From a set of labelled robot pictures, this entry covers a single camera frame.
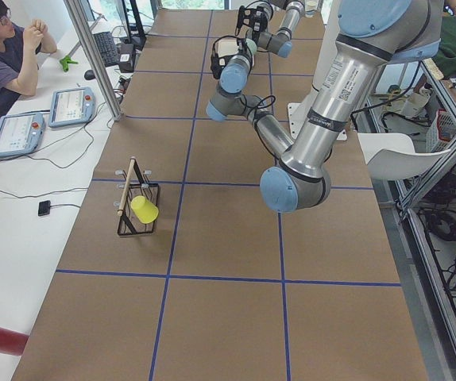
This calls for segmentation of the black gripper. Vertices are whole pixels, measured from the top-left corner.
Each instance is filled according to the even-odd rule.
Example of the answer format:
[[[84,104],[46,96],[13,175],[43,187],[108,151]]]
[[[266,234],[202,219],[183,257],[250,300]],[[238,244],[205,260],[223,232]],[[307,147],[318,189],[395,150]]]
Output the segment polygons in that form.
[[[245,57],[246,59],[252,58],[252,52],[249,48],[248,41],[245,38],[237,38],[237,51],[234,53],[234,56]]]
[[[262,13],[255,13],[250,22],[250,28],[254,33],[260,33],[264,29],[264,15]]]

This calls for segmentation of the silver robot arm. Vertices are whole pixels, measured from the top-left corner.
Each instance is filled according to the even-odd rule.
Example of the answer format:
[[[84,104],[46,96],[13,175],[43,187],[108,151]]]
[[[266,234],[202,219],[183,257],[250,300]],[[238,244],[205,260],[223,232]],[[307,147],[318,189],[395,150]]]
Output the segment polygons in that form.
[[[273,17],[273,6],[284,10],[284,17],[277,31],[269,31],[269,22]],[[303,1],[257,1],[256,11],[249,22],[246,37],[262,50],[276,56],[287,58],[292,51],[292,37],[305,14]]]
[[[265,101],[244,95],[250,60],[234,56],[222,70],[206,108],[215,121],[243,116],[277,165],[264,171],[260,191],[266,205],[292,212],[321,204],[330,193],[323,164],[377,70],[386,64],[432,57],[439,49],[441,1],[342,1],[331,9],[338,30],[332,59],[297,137],[282,128]]]

